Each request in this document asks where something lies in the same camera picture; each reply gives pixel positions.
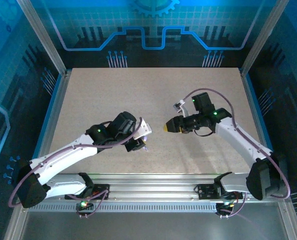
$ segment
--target circuit pattern graphic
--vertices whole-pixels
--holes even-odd
[[[10,24],[18,14],[16,0],[0,0],[0,17],[3,22]]]
[[[130,5],[138,14],[144,14],[145,17],[162,17],[162,14],[169,14],[169,10],[175,9],[175,4],[179,0],[131,0]]]

